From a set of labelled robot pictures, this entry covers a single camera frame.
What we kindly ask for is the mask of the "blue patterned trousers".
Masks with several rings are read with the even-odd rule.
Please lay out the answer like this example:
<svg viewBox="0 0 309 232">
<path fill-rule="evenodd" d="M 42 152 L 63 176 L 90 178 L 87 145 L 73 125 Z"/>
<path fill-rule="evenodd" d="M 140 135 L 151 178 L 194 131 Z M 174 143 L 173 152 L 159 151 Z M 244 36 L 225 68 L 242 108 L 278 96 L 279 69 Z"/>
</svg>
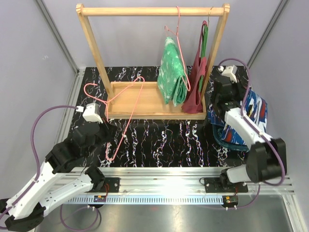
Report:
<svg viewBox="0 0 309 232">
<path fill-rule="evenodd" d="M 263 132 L 267 130 L 267 103 L 254 91 L 249 91 L 244 112 Z M 239 134 L 224 121 L 222 121 L 210 105 L 208 107 L 208 121 L 212 124 L 213 135 L 216 142 L 230 150 L 246 151 L 248 148 Z"/>
</svg>

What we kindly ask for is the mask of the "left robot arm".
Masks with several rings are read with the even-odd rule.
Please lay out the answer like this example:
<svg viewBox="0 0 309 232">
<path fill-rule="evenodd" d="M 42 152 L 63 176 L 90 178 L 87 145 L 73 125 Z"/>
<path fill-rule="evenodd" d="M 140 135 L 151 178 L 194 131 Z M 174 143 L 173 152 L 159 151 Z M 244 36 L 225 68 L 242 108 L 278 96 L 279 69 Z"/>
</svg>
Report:
<svg viewBox="0 0 309 232">
<path fill-rule="evenodd" d="M 13 197 L 0 201 L 1 215 L 8 215 L 5 229 L 28 232 L 55 208 L 83 192 L 99 192 L 105 188 L 105 176 L 90 165 L 72 182 L 51 191 L 56 181 L 70 173 L 79 160 L 103 144 L 111 142 L 118 127 L 108 122 L 86 122 L 76 128 L 63 142 L 54 145 L 45 157 L 39 172 Z"/>
</svg>

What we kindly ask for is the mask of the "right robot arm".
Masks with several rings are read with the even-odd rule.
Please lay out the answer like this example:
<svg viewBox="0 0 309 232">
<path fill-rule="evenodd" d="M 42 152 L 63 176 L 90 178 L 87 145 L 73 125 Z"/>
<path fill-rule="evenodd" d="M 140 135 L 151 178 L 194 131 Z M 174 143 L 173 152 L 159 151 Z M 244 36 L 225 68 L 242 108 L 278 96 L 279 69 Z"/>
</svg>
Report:
<svg viewBox="0 0 309 232">
<path fill-rule="evenodd" d="M 211 103 L 215 114 L 239 134 L 249 149 L 246 164 L 221 172 L 219 186 L 223 191 L 248 181 L 270 185 L 269 180 L 276 177 L 280 178 L 276 183 L 279 186 L 287 171 L 284 140 L 263 132 L 244 113 L 246 95 L 242 84 L 229 77 L 220 75 L 214 81 Z"/>
</svg>

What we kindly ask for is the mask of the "green plastic hanger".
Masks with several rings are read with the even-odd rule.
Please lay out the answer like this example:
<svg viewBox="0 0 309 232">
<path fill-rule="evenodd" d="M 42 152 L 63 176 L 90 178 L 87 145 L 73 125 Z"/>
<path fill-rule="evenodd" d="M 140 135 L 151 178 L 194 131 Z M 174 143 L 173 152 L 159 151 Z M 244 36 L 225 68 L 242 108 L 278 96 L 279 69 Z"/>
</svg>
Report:
<svg viewBox="0 0 309 232">
<path fill-rule="evenodd" d="M 210 16 L 208 16 L 207 23 L 204 26 L 202 26 L 202 45 L 201 45 L 201 51 L 200 51 L 200 59 L 206 58 L 206 48 L 207 48 L 209 23 L 210 23 L 209 17 Z M 203 78 L 204 78 L 204 76 L 201 76 L 201 78 L 199 80 L 199 92 L 201 92 L 201 90 L 202 90 Z"/>
</svg>

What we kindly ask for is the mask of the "maroon tank top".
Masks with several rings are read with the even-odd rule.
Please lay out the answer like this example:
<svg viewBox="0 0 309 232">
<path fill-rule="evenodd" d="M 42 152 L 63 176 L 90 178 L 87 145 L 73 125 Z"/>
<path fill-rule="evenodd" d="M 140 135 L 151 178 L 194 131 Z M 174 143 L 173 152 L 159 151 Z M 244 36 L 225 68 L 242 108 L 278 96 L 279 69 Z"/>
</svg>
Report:
<svg viewBox="0 0 309 232">
<path fill-rule="evenodd" d="M 202 26 L 197 47 L 197 53 L 189 75 L 191 90 L 187 93 L 186 100 L 182 106 L 182 111 L 189 114 L 203 112 L 203 107 L 201 103 L 202 97 L 201 93 L 199 92 L 199 80 L 201 76 L 205 76 L 206 74 L 207 58 L 200 59 L 200 51 L 202 45 Z"/>
</svg>

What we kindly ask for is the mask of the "teal transparent plastic bin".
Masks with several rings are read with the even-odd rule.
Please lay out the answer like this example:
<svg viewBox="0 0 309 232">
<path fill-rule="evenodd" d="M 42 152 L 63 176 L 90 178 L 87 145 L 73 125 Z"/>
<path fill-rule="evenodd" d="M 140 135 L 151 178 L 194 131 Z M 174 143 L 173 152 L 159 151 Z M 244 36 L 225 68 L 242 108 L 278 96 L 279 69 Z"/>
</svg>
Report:
<svg viewBox="0 0 309 232">
<path fill-rule="evenodd" d="M 256 115 L 257 97 L 258 95 L 250 89 L 244 107 L 247 116 L 256 125 L 259 123 Z M 220 146 L 235 151 L 248 151 L 248 147 L 239 134 L 215 114 L 212 104 L 208 107 L 208 120 L 212 125 L 214 138 Z"/>
</svg>

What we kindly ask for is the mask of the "black marbled table mat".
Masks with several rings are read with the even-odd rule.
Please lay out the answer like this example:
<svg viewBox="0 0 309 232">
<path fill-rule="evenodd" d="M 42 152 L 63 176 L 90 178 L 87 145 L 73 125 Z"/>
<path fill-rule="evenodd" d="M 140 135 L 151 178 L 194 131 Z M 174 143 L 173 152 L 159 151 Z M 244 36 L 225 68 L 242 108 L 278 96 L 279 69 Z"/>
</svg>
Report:
<svg viewBox="0 0 309 232">
<path fill-rule="evenodd" d="M 133 81 L 143 76 L 146 81 L 156 81 L 159 67 L 108 67 L 111 81 Z M 89 93 L 102 100 L 107 99 L 106 90 L 101 82 L 97 68 L 87 67 L 79 70 L 74 93 L 78 92 L 76 103 L 85 106 L 93 99 L 84 94 L 84 85 Z M 118 127 L 117 137 L 106 147 L 104 144 L 94 153 L 83 158 L 77 167 L 94 164 L 98 167 L 225 167 L 239 166 L 245 163 L 247 152 L 234 151 L 220 146 L 212 132 L 212 125 L 203 120 L 145 120 L 133 119 L 125 133 L 119 151 L 113 162 L 106 160 L 106 150 L 112 157 L 122 138 L 127 120 L 110 119 Z"/>
</svg>

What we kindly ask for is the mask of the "wooden clothes rack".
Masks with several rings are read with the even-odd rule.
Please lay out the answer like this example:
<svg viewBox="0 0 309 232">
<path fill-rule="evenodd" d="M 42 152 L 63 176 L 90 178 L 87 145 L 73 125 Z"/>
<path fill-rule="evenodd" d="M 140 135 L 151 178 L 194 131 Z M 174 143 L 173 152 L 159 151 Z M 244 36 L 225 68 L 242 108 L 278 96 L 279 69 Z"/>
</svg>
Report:
<svg viewBox="0 0 309 232">
<path fill-rule="evenodd" d="M 224 33 L 230 5 L 222 7 L 84 7 L 76 5 L 76 12 L 85 37 L 91 49 L 101 80 L 106 89 L 108 99 L 105 101 L 105 116 L 114 119 L 193 119 L 202 120 L 206 117 L 205 97 L 202 96 L 202 112 L 188 114 L 181 106 L 174 107 L 171 103 L 164 104 L 156 82 L 111 82 L 108 78 L 98 45 L 92 31 L 90 16 L 217 16 L 218 23 L 207 59 L 207 72 L 204 76 L 202 91 L 204 94 L 211 74 L 218 48 Z"/>
</svg>

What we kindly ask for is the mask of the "green patterned folded garment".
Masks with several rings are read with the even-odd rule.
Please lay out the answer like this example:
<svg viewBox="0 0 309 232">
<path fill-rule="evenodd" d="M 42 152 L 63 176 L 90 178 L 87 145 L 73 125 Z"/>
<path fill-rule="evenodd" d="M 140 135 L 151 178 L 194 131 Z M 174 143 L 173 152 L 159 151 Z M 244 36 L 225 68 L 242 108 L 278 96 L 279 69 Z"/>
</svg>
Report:
<svg viewBox="0 0 309 232">
<path fill-rule="evenodd" d="M 175 107 L 183 104 L 187 95 L 187 69 L 183 67 L 180 51 L 171 37 L 165 39 L 161 65 L 157 78 L 157 86 L 165 104 Z"/>
</svg>

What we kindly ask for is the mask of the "aluminium mounting rail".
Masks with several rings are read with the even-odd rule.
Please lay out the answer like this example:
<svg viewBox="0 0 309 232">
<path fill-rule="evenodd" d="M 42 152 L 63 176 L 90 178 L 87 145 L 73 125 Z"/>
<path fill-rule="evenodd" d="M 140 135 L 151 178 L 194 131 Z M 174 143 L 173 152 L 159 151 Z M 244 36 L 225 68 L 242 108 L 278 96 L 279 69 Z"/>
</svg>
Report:
<svg viewBox="0 0 309 232">
<path fill-rule="evenodd" d="M 109 189 L 88 191 L 81 176 L 85 169 L 77 167 L 56 180 L 44 195 L 52 200 L 55 191 L 67 194 L 70 204 L 98 204 L 95 196 L 107 195 L 106 204 L 223 204 L 225 196 L 294 195 L 288 176 L 278 186 L 251 181 L 239 183 L 233 190 L 219 186 L 220 167 L 195 168 L 123 168 L 101 167 Z"/>
</svg>

